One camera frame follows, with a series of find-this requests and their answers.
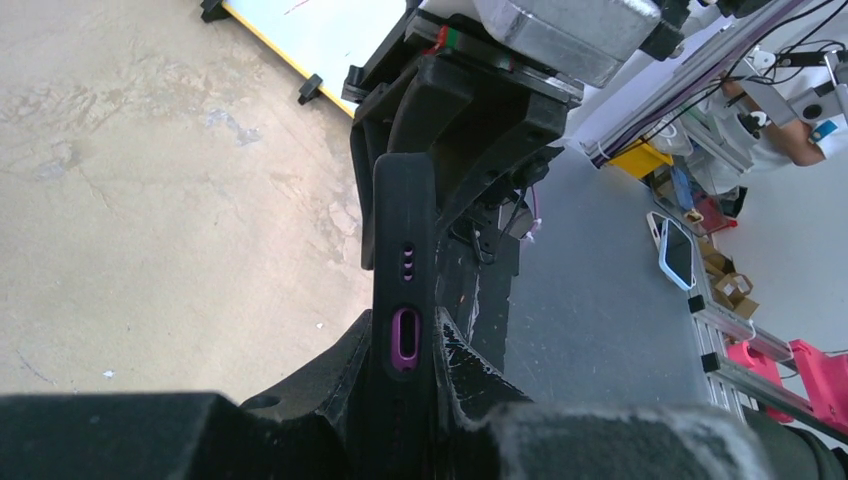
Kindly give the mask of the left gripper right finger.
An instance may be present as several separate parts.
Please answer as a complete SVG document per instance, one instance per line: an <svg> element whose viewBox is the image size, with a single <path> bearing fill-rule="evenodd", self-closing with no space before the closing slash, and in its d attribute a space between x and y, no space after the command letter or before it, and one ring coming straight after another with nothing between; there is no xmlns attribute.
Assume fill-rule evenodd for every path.
<svg viewBox="0 0 848 480"><path fill-rule="evenodd" d="M847 454L755 412L536 403L435 313L438 479L843 479Z"/></svg>

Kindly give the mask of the purple phone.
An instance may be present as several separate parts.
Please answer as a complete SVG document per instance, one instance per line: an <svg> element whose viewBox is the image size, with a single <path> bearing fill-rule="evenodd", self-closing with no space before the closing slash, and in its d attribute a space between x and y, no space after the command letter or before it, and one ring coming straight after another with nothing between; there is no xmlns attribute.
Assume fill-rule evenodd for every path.
<svg viewBox="0 0 848 480"><path fill-rule="evenodd" d="M399 372L418 367L421 350L421 318L409 307L398 309L391 320L390 361Z"/></svg>

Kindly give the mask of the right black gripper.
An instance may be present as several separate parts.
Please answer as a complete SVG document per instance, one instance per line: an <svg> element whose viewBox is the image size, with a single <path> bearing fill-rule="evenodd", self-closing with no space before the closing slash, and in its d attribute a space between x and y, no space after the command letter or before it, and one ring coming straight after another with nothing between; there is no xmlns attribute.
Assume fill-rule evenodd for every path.
<svg viewBox="0 0 848 480"><path fill-rule="evenodd" d="M432 55L540 94L472 101L471 72ZM367 62L349 68L341 98L360 104L350 146L363 217L361 267L371 270L380 156L422 153L433 145L437 227L445 229L498 178L562 136L568 107L582 103L583 84L497 43L468 14L435 13L425 1L408 1Z"/></svg>

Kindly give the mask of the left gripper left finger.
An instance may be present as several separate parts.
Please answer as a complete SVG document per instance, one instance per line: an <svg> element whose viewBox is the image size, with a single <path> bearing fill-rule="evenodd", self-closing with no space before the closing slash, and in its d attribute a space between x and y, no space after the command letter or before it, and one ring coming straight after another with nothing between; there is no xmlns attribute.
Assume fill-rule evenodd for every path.
<svg viewBox="0 0 848 480"><path fill-rule="evenodd" d="M241 405L216 392L8 395L5 479L347 479L344 412L364 311L328 350Z"/></svg>

